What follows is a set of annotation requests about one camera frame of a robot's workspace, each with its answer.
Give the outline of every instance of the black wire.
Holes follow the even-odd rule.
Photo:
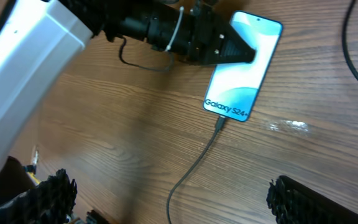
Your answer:
[[[349,55],[349,49],[347,48],[347,40],[346,40],[346,32],[347,32],[347,24],[349,22],[349,18],[352,14],[352,10],[354,5],[356,4],[356,0],[352,0],[349,8],[347,9],[346,15],[345,15],[345,19],[343,21],[343,27],[342,27],[342,49],[343,49],[343,54],[345,56],[345,61],[347,63],[347,66],[349,67],[349,69],[351,70],[351,72],[354,75],[354,78],[356,78],[356,80],[358,81],[358,71],[355,68],[351,56]]]
[[[146,69],[146,70],[150,70],[150,71],[154,71],[154,72],[167,72],[169,70],[171,70],[172,66],[173,66],[173,55],[171,52],[167,52],[169,57],[170,57],[170,63],[167,67],[163,68],[163,69],[159,69],[159,68],[147,68],[147,67],[143,67],[141,65],[136,65],[136,64],[133,64],[133,63],[129,63],[129,62],[126,62],[123,57],[122,57],[122,53],[124,51],[124,47],[125,45],[127,44],[127,39],[125,37],[122,37],[124,39],[123,43],[121,44],[120,48],[119,48],[119,53],[118,53],[118,57],[119,59],[121,60],[122,63],[126,64],[126,65],[130,65],[130,66],[135,66],[135,67],[138,67],[138,68],[142,68],[142,69]]]
[[[223,116],[220,116],[218,118],[218,120],[216,121],[214,134],[212,135],[212,137],[209,140],[208,144],[205,146],[203,152],[200,154],[200,156],[197,158],[197,160],[194,162],[194,164],[190,167],[190,169],[188,169],[186,174],[183,175],[183,177],[175,184],[175,186],[173,186],[173,188],[169,192],[169,195],[168,195],[168,198],[167,198],[167,218],[168,218],[168,223],[169,224],[172,224],[171,217],[169,215],[169,203],[171,201],[173,193],[179,187],[179,185],[189,176],[191,171],[193,171],[193,169],[198,165],[198,163],[202,160],[202,158],[204,157],[204,155],[208,151],[209,147],[211,147],[212,143],[214,142],[214,140],[215,140],[216,136],[218,135],[219,131],[222,130],[222,127],[223,127],[223,124],[224,124],[225,120],[226,119]]]

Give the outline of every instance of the wooden table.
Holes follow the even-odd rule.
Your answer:
[[[186,9],[191,1],[180,1]],[[222,0],[284,31],[250,119],[228,121],[171,202],[173,223],[275,223],[269,182],[288,175],[358,213],[358,82],[341,49],[349,1]],[[358,68],[358,3],[349,24]],[[202,109],[213,67],[176,62],[169,73],[129,67],[121,40],[104,35],[65,71],[45,100],[39,177],[67,169],[75,212],[97,208],[122,223],[166,223],[169,190],[199,156],[216,115]],[[124,57],[164,66],[165,54],[129,39]]]

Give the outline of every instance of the wood grain surface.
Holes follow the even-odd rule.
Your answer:
[[[222,0],[280,21],[282,38],[246,123],[230,120],[173,195],[173,223],[275,223],[269,182],[287,175],[358,213],[358,82],[341,50],[349,1]],[[174,5],[185,5],[182,0]],[[358,68],[358,3],[349,24]],[[39,177],[67,169],[75,212],[121,223],[166,223],[169,190],[208,142],[216,115],[202,109],[213,67],[168,73],[129,67],[120,39],[93,39],[52,88],[40,122]],[[129,39],[124,58],[163,67],[165,54]]]

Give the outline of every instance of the blue phone screen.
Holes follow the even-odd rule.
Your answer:
[[[231,25],[256,49],[251,63],[217,65],[204,99],[204,109],[246,121],[255,103],[283,26],[277,21],[235,12]]]

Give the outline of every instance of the smartphone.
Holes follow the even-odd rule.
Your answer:
[[[217,65],[203,107],[227,118],[247,121],[283,25],[243,11],[236,11],[230,24],[244,41],[256,49],[255,59],[251,63]]]

